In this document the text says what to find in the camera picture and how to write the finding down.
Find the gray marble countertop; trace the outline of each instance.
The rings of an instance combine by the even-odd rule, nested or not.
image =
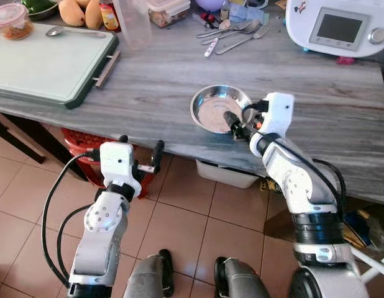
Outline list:
[[[256,101],[271,91],[291,93],[296,104],[288,138],[339,167],[348,195],[384,204],[384,85],[378,65],[337,65],[333,56],[305,53],[289,38],[283,11],[269,10],[273,27],[263,39],[208,59],[207,46],[195,38],[203,27],[190,16],[164,29],[152,25],[153,41],[143,51],[128,52],[121,39],[122,57],[104,89],[92,89],[80,107],[0,97],[0,112],[106,137],[126,134],[147,147],[162,139],[167,152],[265,175],[246,143],[195,125],[190,100],[211,84],[237,86]],[[238,38],[221,40],[218,48]]]

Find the tile floor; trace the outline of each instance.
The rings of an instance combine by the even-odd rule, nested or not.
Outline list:
[[[48,127],[60,141],[56,127]],[[150,150],[138,148],[146,162]],[[61,167],[47,160],[39,165],[0,139],[0,298],[66,297],[66,290],[48,268],[40,244],[43,202]],[[63,218],[94,199],[96,188],[65,176],[48,213],[48,249]],[[286,298],[297,267],[292,242],[265,236],[267,217],[286,208],[283,198],[237,189],[200,178],[194,161],[165,156],[162,172],[147,199],[134,200],[123,237],[113,297],[121,298],[127,279],[140,259],[168,248],[175,267],[174,298],[214,297],[213,264],[217,256],[233,256],[250,264],[273,298]],[[83,214],[74,216],[63,237],[63,257],[71,266],[83,234]],[[371,297],[384,297],[384,279],[368,286]]]

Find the fork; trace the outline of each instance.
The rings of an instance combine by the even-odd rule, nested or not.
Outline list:
[[[237,43],[235,43],[233,45],[230,45],[230,46],[228,46],[226,48],[223,48],[222,50],[216,51],[216,54],[217,55],[221,55],[221,54],[223,54],[225,52],[228,52],[229,50],[232,50],[233,48],[237,47],[238,45],[241,45],[242,43],[248,42],[249,40],[260,39],[261,37],[263,37],[267,33],[267,31],[271,27],[272,27],[271,23],[268,23],[267,25],[264,25],[260,29],[258,29],[258,31],[256,31],[256,33],[254,33],[250,37],[248,37],[246,39],[243,39],[240,42],[237,42]]]

